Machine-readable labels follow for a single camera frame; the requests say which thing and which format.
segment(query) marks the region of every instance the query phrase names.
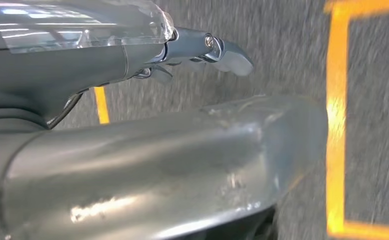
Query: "gray pavement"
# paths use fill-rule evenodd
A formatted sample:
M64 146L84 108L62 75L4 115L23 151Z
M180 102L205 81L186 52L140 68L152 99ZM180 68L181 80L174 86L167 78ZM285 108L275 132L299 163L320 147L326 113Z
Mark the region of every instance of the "gray pavement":
M330 16L324 0L157 0L181 27L238 43L256 64L249 77L177 66L175 81L106 87L112 122L185 111L256 94L308 95L325 105ZM346 216L389 224L389 15L350 27ZM98 124L86 94L60 129ZM282 240L326 240L325 160L280 203Z

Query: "cable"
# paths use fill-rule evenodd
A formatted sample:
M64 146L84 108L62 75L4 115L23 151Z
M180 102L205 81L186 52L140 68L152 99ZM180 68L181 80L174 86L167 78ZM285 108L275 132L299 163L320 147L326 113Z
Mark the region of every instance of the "cable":
M74 96L72 96L68 102L66 103L65 107L63 108L63 111L47 122L48 128L51 130L54 127L56 127L70 112L71 110L77 105L78 101L83 96L83 92L78 93Z

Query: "yellow road marking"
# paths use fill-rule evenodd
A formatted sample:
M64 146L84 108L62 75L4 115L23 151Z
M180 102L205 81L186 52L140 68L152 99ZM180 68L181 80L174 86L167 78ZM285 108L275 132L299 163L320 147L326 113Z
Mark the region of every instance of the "yellow road marking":
M389 13L389 0L338 0L324 6L325 12L338 11L350 19Z
M345 218L345 134L347 103L347 17L332 17L327 52L327 231L343 229Z
M105 88L103 86L95 87L94 94L96 95L97 115L99 117L99 122L100 124L108 124L109 113L105 96Z
M389 12L389 0L329 2L331 12L327 53L328 141L326 155L327 232L332 237L389 240L389 226L345 220L345 146L349 22Z

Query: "chrome surface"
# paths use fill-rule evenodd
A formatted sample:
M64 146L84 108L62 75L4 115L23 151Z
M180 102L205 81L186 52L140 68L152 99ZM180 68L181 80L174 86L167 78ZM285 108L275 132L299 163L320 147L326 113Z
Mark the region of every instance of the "chrome surface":
M140 72L138 72L133 78L135 79L147 79L152 76L152 68L144 68Z
M211 35L205 36L205 45L210 49L214 47L214 38Z
M258 213L325 157L327 113L258 96L43 134L1 186L13 240L164 240Z
M160 44L173 30L148 0L0 0L0 33L12 53Z

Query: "screw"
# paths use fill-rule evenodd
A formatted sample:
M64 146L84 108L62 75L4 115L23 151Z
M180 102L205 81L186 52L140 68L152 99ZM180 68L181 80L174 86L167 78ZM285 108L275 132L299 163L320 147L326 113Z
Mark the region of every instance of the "screw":
M211 35L205 36L205 45L209 49L214 47L214 38Z

